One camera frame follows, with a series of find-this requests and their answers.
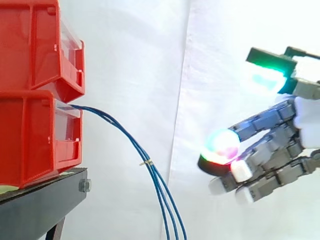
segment cable tie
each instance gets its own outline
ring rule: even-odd
[[[151,159],[149,159],[149,160],[146,160],[146,161],[140,163],[139,166],[143,166],[143,165],[146,165],[146,164],[148,164],[149,166],[152,166],[154,163],[153,163],[153,161]]]

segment black metal shelf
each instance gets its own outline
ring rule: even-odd
[[[47,239],[60,230],[65,216],[87,196],[83,189],[86,168],[73,168],[68,174],[33,187],[0,195],[0,240]]]

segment green led light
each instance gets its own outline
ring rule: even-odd
[[[276,94],[285,85],[287,78],[281,71],[247,63],[248,87],[257,94]]]

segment metal bolt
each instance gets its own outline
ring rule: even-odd
[[[79,191],[82,193],[88,193],[91,191],[91,179],[82,179],[79,182]]]

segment white robot part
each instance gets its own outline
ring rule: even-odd
[[[244,160],[233,161],[230,166],[232,175],[238,183],[245,182],[252,178],[253,173]]]
[[[254,202],[254,199],[250,193],[248,187],[242,186],[238,188],[235,192],[236,202],[240,205],[248,205]]]
[[[305,149],[320,148],[320,99],[296,97],[296,117],[293,124],[300,129],[300,141]]]

